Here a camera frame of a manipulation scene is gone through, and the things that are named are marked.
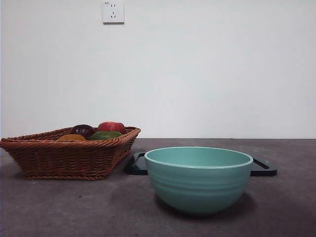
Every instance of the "bowl rim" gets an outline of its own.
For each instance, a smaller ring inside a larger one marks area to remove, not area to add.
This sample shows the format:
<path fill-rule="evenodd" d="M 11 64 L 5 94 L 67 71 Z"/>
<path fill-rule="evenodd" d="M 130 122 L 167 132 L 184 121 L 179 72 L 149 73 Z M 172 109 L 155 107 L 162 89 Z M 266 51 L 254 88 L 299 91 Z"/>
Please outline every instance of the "bowl rim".
<path fill-rule="evenodd" d="M 171 164 L 171 163 L 167 163 L 167 162 L 157 161 L 157 160 L 154 160 L 154 159 L 151 159 L 148 157 L 148 154 L 150 154 L 151 152 L 155 152 L 158 150 L 166 150 L 166 149 L 177 149 L 177 148 L 203 148 L 203 149 L 230 151 L 230 152 L 239 153 L 239 154 L 242 154 L 242 155 L 248 157 L 249 161 L 247 161 L 246 163 L 242 163 L 242 164 L 234 164 L 234 165 L 226 165 L 226 166 L 195 166 L 195 165 Z M 246 166 L 246 165 L 250 165 L 253 163 L 253 158 L 250 155 L 243 153 L 243 152 L 230 150 L 230 149 L 224 149 L 224 148 L 216 148 L 216 147 L 194 147 L 194 146 L 163 147 L 163 148 L 153 149 L 153 150 L 150 150 L 150 151 L 145 153 L 145 159 L 148 161 L 151 161 L 153 163 L 157 163 L 157 164 L 163 164 L 163 165 L 167 165 L 167 166 L 180 167 L 180 168 L 190 168 L 190 169 L 229 169 L 229 168 L 237 168 L 237 167 Z"/>

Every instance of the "yellow fruit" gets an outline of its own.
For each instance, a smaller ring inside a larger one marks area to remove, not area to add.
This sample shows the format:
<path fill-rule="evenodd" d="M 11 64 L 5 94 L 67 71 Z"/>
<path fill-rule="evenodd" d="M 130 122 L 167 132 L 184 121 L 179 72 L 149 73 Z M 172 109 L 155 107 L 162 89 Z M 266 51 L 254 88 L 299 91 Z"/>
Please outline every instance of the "yellow fruit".
<path fill-rule="evenodd" d="M 84 136 L 80 134 L 68 134 L 68 135 L 64 135 L 58 138 L 58 141 L 69 141 L 69 140 L 85 141 L 86 139 L 84 138 Z"/>

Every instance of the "red apple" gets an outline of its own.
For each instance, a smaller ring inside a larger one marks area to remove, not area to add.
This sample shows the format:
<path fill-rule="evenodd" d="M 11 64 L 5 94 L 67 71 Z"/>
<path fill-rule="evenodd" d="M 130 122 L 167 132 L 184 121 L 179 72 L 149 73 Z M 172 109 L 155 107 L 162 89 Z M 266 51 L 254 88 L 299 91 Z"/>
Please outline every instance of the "red apple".
<path fill-rule="evenodd" d="M 124 124 L 121 122 L 102 122 L 98 126 L 98 131 L 118 131 L 121 134 L 125 133 L 125 127 Z"/>

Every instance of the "table surface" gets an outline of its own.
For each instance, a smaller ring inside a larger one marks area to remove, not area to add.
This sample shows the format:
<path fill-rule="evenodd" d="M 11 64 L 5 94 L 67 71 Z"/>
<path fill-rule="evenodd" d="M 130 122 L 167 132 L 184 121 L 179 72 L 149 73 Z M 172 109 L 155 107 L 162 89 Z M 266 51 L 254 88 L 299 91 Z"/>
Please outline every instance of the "table surface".
<path fill-rule="evenodd" d="M 207 146 L 245 152 L 277 167 L 213 216 L 192 217 L 155 194 L 148 176 L 27 180 L 1 151 L 1 237 L 308 237 L 316 234 L 316 139 L 136 139 L 136 152 Z"/>

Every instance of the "basket rim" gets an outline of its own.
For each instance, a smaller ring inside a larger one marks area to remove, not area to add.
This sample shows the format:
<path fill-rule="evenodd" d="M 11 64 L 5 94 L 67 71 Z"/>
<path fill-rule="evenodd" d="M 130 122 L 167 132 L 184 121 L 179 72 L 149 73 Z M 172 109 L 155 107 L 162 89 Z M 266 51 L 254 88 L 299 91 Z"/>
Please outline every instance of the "basket rim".
<path fill-rule="evenodd" d="M 133 126 L 126 126 L 125 129 L 131 129 L 126 134 L 123 134 L 120 137 L 110 138 L 106 140 L 84 140 L 84 141 L 78 141 L 78 140 L 69 140 L 69 141 L 62 141 L 62 140 L 40 140 L 40 139 L 23 139 L 25 137 L 32 137 L 32 136 L 41 136 L 41 135 L 47 135 L 49 133 L 54 132 L 61 132 L 64 130 L 71 129 L 72 127 L 66 127 L 61 129 L 56 129 L 49 132 L 42 132 L 42 133 L 36 133 L 31 135 L 24 135 L 24 136 L 18 136 L 18 137 L 8 137 L 8 138 L 2 138 L 0 141 L 0 147 L 2 147 L 4 144 L 14 143 L 14 144 L 60 144 L 60 145 L 119 145 L 121 143 L 124 143 L 124 140 L 128 140 L 130 137 L 137 136 L 138 133 L 141 131 L 141 129 Z"/>

